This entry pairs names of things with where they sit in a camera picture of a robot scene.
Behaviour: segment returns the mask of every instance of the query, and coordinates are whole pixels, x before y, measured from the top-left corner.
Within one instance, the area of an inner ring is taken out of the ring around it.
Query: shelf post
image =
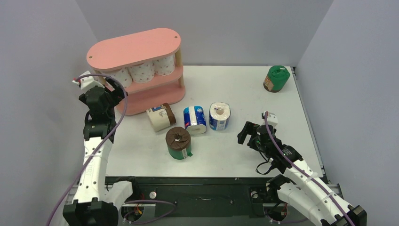
[[[175,53],[175,58],[176,58],[176,66],[177,67],[182,67],[183,66],[183,62],[182,62],[182,52],[181,49],[179,49],[176,53]],[[184,87],[184,78],[183,75],[180,77],[179,79],[179,87],[183,88]]]

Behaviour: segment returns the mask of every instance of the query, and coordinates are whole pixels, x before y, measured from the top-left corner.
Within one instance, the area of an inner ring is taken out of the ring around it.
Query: screw
[[[157,197],[156,192],[150,192],[150,199],[155,199]]]

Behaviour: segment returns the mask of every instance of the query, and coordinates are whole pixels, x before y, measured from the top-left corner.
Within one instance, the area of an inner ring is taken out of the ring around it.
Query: white connector
[[[82,75],[87,75],[91,74],[90,71],[86,71]],[[99,81],[95,80],[93,76],[89,76],[86,78],[81,79],[80,81],[72,81],[73,83],[77,84],[80,86],[80,89],[83,91],[83,93],[86,93],[89,89],[99,86],[99,87],[104,87]]]
[[[277,116],[274,113],[270,113],[267,115],[267,123],[271,126],[273,126],[273,128],[276,128],[277,124],[279,123]]]

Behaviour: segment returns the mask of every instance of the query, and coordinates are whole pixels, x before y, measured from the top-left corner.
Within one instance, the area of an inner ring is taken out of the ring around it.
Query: brown label
[[[264,85],[267,87],[268,90],[271,90],[273,88],[274,85],[269,76],[266,76],[266,78],[264,79]]]

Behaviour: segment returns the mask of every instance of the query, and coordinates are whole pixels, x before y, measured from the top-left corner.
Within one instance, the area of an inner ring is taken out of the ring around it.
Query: wire
[[[327,191],[327,189],[325,187],[323,187],[323,185],[321,185],[321,183],[319,183],[317,180],[315,180],[314,178],[310,177],[307,173],[305,173],[303,170],[301,170],[301,168],[299,168],[297,165],[295,165],[289,158],[287,158],[283,151],[280,149],[280,147],[277,145],[277,142],[274,140],[273,135],[270,132],[269,129],[269,124],[267,123],[267,116],[269,115],[269,112],[266,112],[266,116],[264,118],[264,123],[266,125],[266,129],[267,129],[267,133],[269,134],[269,137],[271,139],[271,141],[273,142],[274,146],[277,148],[277,150],[279,151],[279,153],[281,154],[281,156],[283,156],[283,158],[289,162],[289,164],[291,164],[295,169],[297,169],[299,172],[301,172],[302,174],[304,174],[306,177],[311,178],[311,180],[317,184],[317,186],[319,186],[326,194],[329,194],[329,192]],[[336,205],[336,207],[340,210],[340,212],[345,216],[346,220],[349,222],[349,224],[351,226],[355,226],[355,224],[353,223],[353,221],[349,218],[348,214],[345,213],[345,211],[342,209],[342,207],[338,204],[338,202],[335,200],[335,198],[333,196],[330,196],[330,199],[333,201],[333,203]]]
[[[273,223],[278,223],[278,224],[297,224],[297,223],[302,223],[308,220],[308,218],[303,218],[301,220],[291,220],[291,221],[278,221],[274,220],[271,217],[267,216]]]
[[[83,171],[85,171],[87,165],[89,164],[89,162],[93,159],[94,155],[97,153],[97,151],[100,149],[101,146],[103,146],[103,144],[110,138],[110,136],[115,133],[116,128],[120,125],[120,123],[122,122],[123,117],[125,117],[126,115],[126,110],[128,109],[128,95],[126,93],[126,90],[123,88],[123,85],[118,82],[116,79],[114,79],[111,76],[108,75],[103,75],[103,74],[86,74],[86,75],[82,75],[80,77],[78,77],[76,80],[80,80],[89,76],[97,76],[97,77],[105,77],[105,78],[109,78],[114,80],[122,89],[123,89],[123,96],[125,99],[125,106],[123,108],[123,112],[122,115],[119,119],[119,121],[116,123],[115,127],[110,131],[110,133],[108,133],[104,139],[100,142],[100,144],[94,149],[94,151],[91,153],[91,155],[88,157],[88,159],[86,160],[86,162],[83,164],[82,168],[80,169],[79,173],[76,175],[75,179],[72,181],[72,183],[68,186],[68,188],[65,190],[65,192],[61,195],[61,198],[57,201],[56,206],[53,208],[53,210],[50,213],[50,216],[47,219],[46,222],[46,226],[50,226],[51,220],[53,219],[58,207],[61,205],[62,201],[64,200],[64,198],[68,195],[68,193],[70,192],[70,190],[72,189],[72,187],[75,185],[76,181],[79,180],[81,174],[83,173]]]
[[[263,158],[266,162],[269,162],[269,159],[267,159],[267,158],[263,155],[262,152],[259,152],[259,153],[261,154],[262,158]]]
[[[288,206],[288,203],[286,203],[286,204],[284,205],[284,208],[283,208],[283,210],[282,210],[281,212],[284,212],[284,210],[287,209],[287,206]]]
[[[268,163],[268,161],[264,161],[264,162],[262,162],[261,164],[259,164],[259,165],[256,167],[255,172],[259,173],[260,175],[266,175],[266,174],[270,173],[270,171],[271,171],[272,169],[274,169],[273,166],[270,166],[269,169],[268,169],[265,173],[261,173],[261,172],[258,171],[258,168],[259,168],[260,166],[262,166],[263,164],[266,164],[266,163]]]
[[[288,215],[288,203],[286,203],[284,205],[284,208],[283,208],[283,210],[281,212],[284,212],[285,209],[287,209],[287,213],[286,213],[286,217],[287,217],[287,215]],[[278,224],[297,224],[297,223],[302,223],[302,222],[305,222],[305,221],[308,220],[308,218],[303,218],[301,220],[290,220],[290,221],[281,220],[281,221],[279,221],[279,220],[275,220],[275,219],[271,218],[268,214],[266,214],[266,215],[273,223],[278,223]]]
[[[141,193],[140,197],[141,197],[141,199],[144,199],[144,194]],[[140,214],[143,214],[143,213],[141,212],[141,210],[139,209],[138,205],[136,205],[136,210],[137,210],[137,212],[139,212]]]
[[[174,205],[174,204],[171,203],[171,202],[161,201],[161,200],[134,200],[134,201],[125,202],[125,204],[142,203],[142,202],[144,202],[144,203],[161,203],[161,204],[168,204],[168,205],[173,206],[173,209],[170,210],[170,211],[168,211],[168,212],[166,212],[166,213],[164,213],[164,214],[162,214],[161,216],[156,217],[156,218],[151,219],[151,220],[147,220],[147,221],[144,221],[144,222],[132,222],[132,224],[134,224],[134,225],[144,225],[144,224],[148,224],[148,223],[154,222],[154,221],[156,221],[156,220],[159,220],[159,219],[161,219],[161,218],[163,218],[163,217],[169,215],[170,213],[172,213],[173,211],[176,210],[176,205]],[[124,220],[127,219],[128,216],[129,216],[130,214],[132,214],[132,213],[134,213],[134,211],[131,211],[131,212],[125,214],[125,216],[123,217]]]

